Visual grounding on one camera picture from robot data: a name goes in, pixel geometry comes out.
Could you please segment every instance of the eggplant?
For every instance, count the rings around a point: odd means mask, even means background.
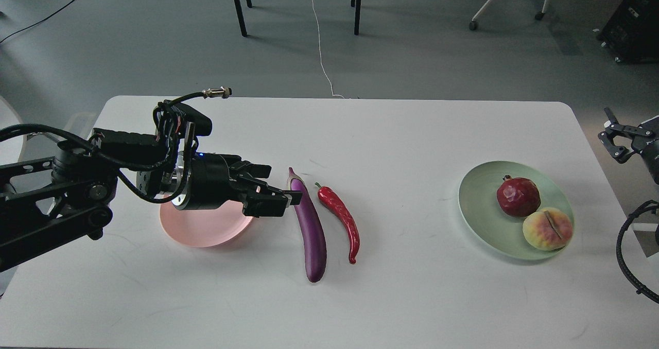
[[[325,265],[327,265],[327,245],[323,227],[320,225],[320,218],[318,218],[304,181],[292,171],[292,168],[289,168],[288,189],[302,192],[302,200],[300,204],[295,205],[295,213],[300,223],[304,242],[306,278],[312,283],[317,283],[323,277]]]

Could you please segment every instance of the fake fruit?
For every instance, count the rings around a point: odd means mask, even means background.
[[[555,207],[546,207],[527,216],[522,232],[534,248],[551,251],[567,245],[572,238],[573,227],[565,213]]]
[[[510,216],[528,216],[540,206],[540,192],[527,178],[504,176],[504,183],[497,189],[496,199],[504,213]]]

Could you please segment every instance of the cable connector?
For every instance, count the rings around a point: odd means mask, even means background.
[[[202,91],[204,93],[204,98],[228,98],[231,95],[231,88],[226,86],[221,86],[219,88],[209,88]]]

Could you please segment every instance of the robotic arm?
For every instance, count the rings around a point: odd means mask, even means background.
[[[607,151],[616,161],[624,164],[634,154],[639,154],[645,166],[647,166],[652,180],[659,184],[659,115],[652,119],[646,120],[640,125],[626,126],[618,123],[616,115],[609,109],[604,108],[604,112],[608,117],[607,122],[604,124],[604,131],[598,134],[600,141],[606,147]],[[624,136],[631,139],[631,150],[625,146],[618,146],[614,143],[614,138],[617,136]],[[654,200],[646,201],[641,204],[635,211],[630,213],[627,220],[624,222],[618,233],[616,241],[616,258],[620,269],[624,276],[636,288],[636,293],[647,296],[653,302],[659,304],[659,295],[653,292],[641,283],[636,276],[629,270],[622,256],[622,239],[625,232],[629,229],[632,222],[643,213],[651,212],[656,214],[659,209],[659,203]],[[659,224],[657,225],[654,238],[657,245],[659,245]]]
[[[172,201],[182,211],[219,208],[230,200],[241,202],[246,216],[282,216],[288,206],[299,204],[301,192],[257,179],[267,178],[270,166],[233,154],[197,151],[197,137],[210,135],[212,122],[182,102],[230,95],[229,88],[206,89],[158,103],[153,110],[154,135],[94,128],[86,141],[36,124],[0,130],[0,142],[33,133],[64,138],[54,157],[0,166],[0,272],[85,235],[100,239],[112,220],[109,203],[117,179],[144,201]],[[137,171],[137,185],[121,168]],[[12,178],[47,170],[51,183],[40,189],[17,193],[10,183]],[[37,206],[44,199],[54,199],[47,212]]]

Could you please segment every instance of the power cord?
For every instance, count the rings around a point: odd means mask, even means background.
[[[627,220],[624,222],[622,227],[620,227],[620,232],[618,233],[618,237],[616,240],[616,258],[618,265],[622,270],[624,276],[636,288],[636,293],[638,293],[639,295],[642,293],[643,295],[650,298],[650,300],[652,300],[653,302],[659,304],[659,295],[657,295],[657,293],[655,293],[654,291],[650,290],[648,286],[645,286],[645,284],[642,284],[636,278],[636,276],[629,270],[627,263],[625,263],[625,260],[622,257],[622,238],[625,232],[629,229],[631,223],[640,215],[647,213],[649,211],[651,211],[653,214],[656,214],[657,209],[659,209],[659,203],[657,201],[653,201],[653,200],[646,201],[627,217]]]
[[[314,4],[314,0],[311,0],[311,9],[314,11],[314,16],[316,18],[316,27],[318,27],[318,54],[320,55],[320,68],[323,70],[323,74],[325,74],[325,78],[327,78],[327,81],[329,82],[329,90],[332,92],[332,97],[341,97],[345,99],[345,97],[342,96],[341,94],[334,93],[334,86],[332,85],[332,80],[330,80],[330,77],[327,76],[327,72],[325,71],[325,66],[323,65],[323,51],[320,48],[320,22],[318,21],[318,14],[316,13],[316,6]]]
[[[46,18],[40,20],[39,22],[37,22],[37,23],[35,23],[35,24],[33,24],[33,25],[30,25],[30,26],[25,27],[25,28],[21,28],[21,30],[18,30],[18,31],[16,31],[16,32],[12,32],[11,34],[7,35],[4,39],[0,40],[0,44],[2,44],[2,42],[4,42],[5,40],[9,39],[10,37],[13,37],[14,35],[18,34],[19,32],[23,32],[23,31],[25,31],[25,30],[27,30],[27,29],[29,29],[29,28],[33,28],[33,27],[35,27],[36,25],[39,25],[40,23],[45,22],[47,19],[49,19],[49,18],[51,18],[52,16],[54,16],[55,14],[61,12],[64,8],[70,6],[70,5],[71,5],[73,2],[75,2],[75,1],[76,1],[76,0],[71,0],[70,2],[68,2],[68,3],[66,4],[66,6],[61,7],[60,9],[57,9],[57,11],[56,11],[55,13],[50,14],[50,16],[47,16]]]

